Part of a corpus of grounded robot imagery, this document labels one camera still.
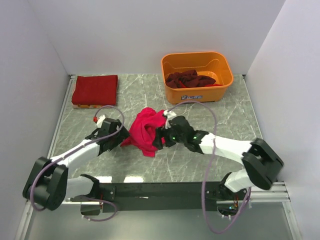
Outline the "pink t shirt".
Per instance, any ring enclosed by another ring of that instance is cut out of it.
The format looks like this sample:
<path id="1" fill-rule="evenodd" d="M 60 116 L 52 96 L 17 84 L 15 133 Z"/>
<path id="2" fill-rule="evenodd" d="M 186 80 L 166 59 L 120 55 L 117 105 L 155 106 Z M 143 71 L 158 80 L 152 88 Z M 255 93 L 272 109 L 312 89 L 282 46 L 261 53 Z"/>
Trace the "pink t shirt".
<path id="1" fill-rule="evenodd" d="M 151 107 L 145 107 L 139 112 L 133 121 L 129 134 L 130 136 L 121 143 L 121 147 L 133 145 L 142 151 L 145 157 L 154 158 L 158 150 L 153 146 L 156 138 L 156 129 L 166 123 L 163 116 L 164 110 L 156 112 Z"/>

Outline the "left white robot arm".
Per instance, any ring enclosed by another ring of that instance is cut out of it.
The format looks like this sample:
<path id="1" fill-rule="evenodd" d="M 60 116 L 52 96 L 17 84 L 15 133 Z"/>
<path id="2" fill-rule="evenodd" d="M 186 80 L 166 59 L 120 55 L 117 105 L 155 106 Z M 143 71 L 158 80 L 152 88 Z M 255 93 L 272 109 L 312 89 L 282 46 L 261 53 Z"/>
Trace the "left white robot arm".
<path id="1" fill-rule="evenodd" d="M 64 200 L 84 196 L 94 201 L 101 195 L 100 181 L 88 174 L 69 178 L 72 170 L 85 162 L 111 151 L 126 140 L 130 133 L 118 119 L 98 120 L 96 129 L 78 145 L 52 158 L 38 158 L 28 176 L 22 196 L 53 211 Z"/>

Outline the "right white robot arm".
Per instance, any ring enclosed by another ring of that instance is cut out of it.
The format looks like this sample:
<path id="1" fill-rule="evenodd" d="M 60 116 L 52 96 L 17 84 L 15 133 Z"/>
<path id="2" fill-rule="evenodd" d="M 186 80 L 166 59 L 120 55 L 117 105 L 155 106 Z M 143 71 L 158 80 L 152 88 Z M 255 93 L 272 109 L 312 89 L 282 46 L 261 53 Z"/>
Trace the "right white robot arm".
<path id="1" fill-rule="evenodd" d="M 212 190 L 212 194 L 220 201 L 231 200 L 250 187 L 270 190 L 284 166 L 281 158 L 263 139 L 235 140 L 195 130 L 184 116 L 176 116 L 166 125 L 158 127 L 152 145 L 161 150 L 177 143 L 183 144 L 191 152 L 215 154 L 243 166 L 237 172 L 227 173 Z"/>

